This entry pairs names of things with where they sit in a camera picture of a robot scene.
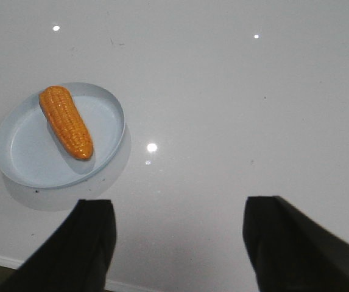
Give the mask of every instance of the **toy corn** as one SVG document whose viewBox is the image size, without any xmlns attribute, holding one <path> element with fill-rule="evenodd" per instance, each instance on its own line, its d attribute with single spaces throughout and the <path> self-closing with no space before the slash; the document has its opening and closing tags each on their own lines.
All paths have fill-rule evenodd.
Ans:
<svg viewBox="0 0 349 292">
<path fill-rule="evenodd" d="M 62 86 L 50 86 L 39 95 L 39 104 L 66 151 L 76 159 L 89 159 L 93 141 L 70 92 Z"/>
</svg>

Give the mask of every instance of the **white object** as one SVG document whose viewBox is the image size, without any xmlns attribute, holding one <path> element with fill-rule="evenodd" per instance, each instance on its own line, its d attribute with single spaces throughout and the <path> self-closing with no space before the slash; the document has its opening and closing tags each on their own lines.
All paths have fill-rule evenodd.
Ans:
<svg viewBox="0 0 349 292">
<path fill-rule="evenodd" d="M 89 161 L 74 159 L 59 143 L 38 103 L 37 92 L 15 108 L 0 126 L 0 169 L 18 184 L 64 187 L 89 178 L 114 155 L 124 132 L 116 97 L 88 83 L 65 83 L 93 139 Z"/>
</svg>

